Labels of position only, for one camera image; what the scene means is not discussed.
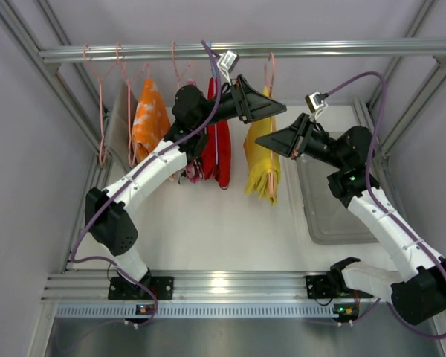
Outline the yellow trousers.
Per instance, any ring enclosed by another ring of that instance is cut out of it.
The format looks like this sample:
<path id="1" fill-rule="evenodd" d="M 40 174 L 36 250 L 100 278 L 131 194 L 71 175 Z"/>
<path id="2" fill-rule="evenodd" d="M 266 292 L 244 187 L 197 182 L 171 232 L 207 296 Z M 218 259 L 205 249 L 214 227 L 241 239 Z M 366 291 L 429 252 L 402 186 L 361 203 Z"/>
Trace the yellow trousers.
<path id="1" fill-rule="evenodd" d="M 275 116 L 253 122 L 243 143 L 248 166 L 245 194 L 256 194 L 259 199 L 267 199 L 270 205 L 277 203 L 277 188 L 281 178 L 279 156 L 256 144 L 255 140 L 275 132 L 276 129 Z"/>

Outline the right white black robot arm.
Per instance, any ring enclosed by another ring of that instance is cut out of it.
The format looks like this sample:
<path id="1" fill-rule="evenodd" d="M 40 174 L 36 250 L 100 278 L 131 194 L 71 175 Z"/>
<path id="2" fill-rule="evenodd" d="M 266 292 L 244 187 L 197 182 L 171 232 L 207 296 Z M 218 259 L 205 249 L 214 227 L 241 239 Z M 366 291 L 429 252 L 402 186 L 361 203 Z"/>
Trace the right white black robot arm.
<path id="1" fill-rule="evenodd" d="M 384 300 L 397 319 L 413 327 L 446 310 L 446 258 L 408 226 L 371 175 L 371 141 L 363 126 L 334 139 L 307 114 L 256 139 L 286 158 L 306 155 L 336 168 L 327 178 L 333 197 L 365 224 L 397 269 L 387 271 L 349 257 L 330 267 L 333 288 L 339 295 L 358 290 Z"/>

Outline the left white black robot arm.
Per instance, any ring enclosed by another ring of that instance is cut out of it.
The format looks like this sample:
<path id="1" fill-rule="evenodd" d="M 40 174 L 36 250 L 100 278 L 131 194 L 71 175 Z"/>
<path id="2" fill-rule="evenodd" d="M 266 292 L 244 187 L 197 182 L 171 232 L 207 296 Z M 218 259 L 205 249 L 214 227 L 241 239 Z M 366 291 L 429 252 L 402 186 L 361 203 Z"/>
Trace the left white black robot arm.
<path id="1" fill-rule="evenodd" d="M 207 99 L 194 85 L 175 94 L 174 123 L 156 148 L 119 181 L 85 197 L 85 227 L 110 254 L 128 296 L 150 296 L 151 271 L 135 243 L 138 230 L 132 214 L 173 173 L 184 169 L 203 153 L 208 142 L 204 128 L 233 118 L 253 123 L 285 112 L 286 105 L 254 89 L 239 75 L 226 91 Z"/>

